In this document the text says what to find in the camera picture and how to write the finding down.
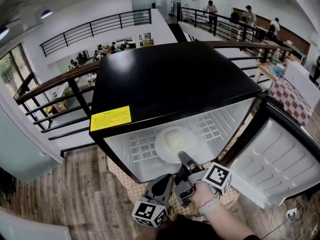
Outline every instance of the watch strap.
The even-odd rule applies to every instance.
[[[220,205],[220,199],[215,197],[208,201],[205,205],[198,208],[198,212],[200,215],[205,215],[206,213],[212,211]]]

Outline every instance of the yellow checkered tablecloth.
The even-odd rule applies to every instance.
[[[145,192],[148,182],[137,184],[133,179],[131,179],[126,173],[124,173],[109,157],[107,158],[109,170],[119,179],[121,184],[126,188],[130,200],[135,204],[136,201],[140,200],[141,195]],[[204,168],[209,168],[210,162],[203,164]],[[173,184],[172,196],[169,199],[169,203],[172,206],[170,217],[173,219],[175,215],[189,215],[198,217],[198,210],[191,203],[187,208],[183,208],[174,193],[176,185]],[[230,208],[239,198],[240,193],[236,191],[232,186],[230,186],[226,192],[225,196],[221,196],[221,203],[228,209]]]

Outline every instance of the yellow label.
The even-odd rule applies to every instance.
[[[131,122],[130,108],[124,106],[91,116],[90,132]]]

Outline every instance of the window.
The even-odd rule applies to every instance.
[[[2,59],[0,59],[0,77],[14,99],[39,85],[34,73],[30,69],[21,44],[13,48]],[[40,103],[43,105],[48,101],[48,98],[44,94],[40,94],[36,98],[28,100],[19,107],[24,113],[27,113],[39,107]],[[43,111],[43,109],[41,109],[27,117],[32,122],[35,122],[44,119],[47,116],[48,115]],[[44,130],[48,127],[48,124],[49,122],[44,122],[36,125],[36,127],[40,128],[40,130]]]

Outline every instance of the checkered tablecloth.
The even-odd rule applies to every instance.
[[[269,95],[281,102],[284,111],[296,119],[300,125],[305,126],[313,113],[307,101],[286,79],[279,77],[273,71],[273,65],[260,65],[259,67],[267,71],[267,75],[272,75],[274,84],[269,90]]]
[[[136,203],[136,201],[140,200],[141,195],[145,192],[145,189],[148,185],[148,182],[137,184],[133,179],[131,179],[126,173],[124,173],[109,157],[107,159],[109,170],[116,175],[116,177],[119,179],[121,184],[126,188],[128,196],[130,200],[133,203]],[[210,162],[207,162],[203,164],[202,166],[204,168],[209,168],[211,165]],[[172,220],[175,219],[176,215],[189,215],[189,216],[195,216],[198,217],[198,210],[196,207],[191,203],[187,208],[183,208],[174,194],[176,185],[173,184],[172,189],[172,196],[169,199],[169,203],[172,206],[171,212],[170,212],[170,218]],[[240,193],[236,191],[232,186],[230,186],[226,192],[225,196],[221,196],[220,200],[222,204],[226,206],[226,208],[230,208],[239,198]]]

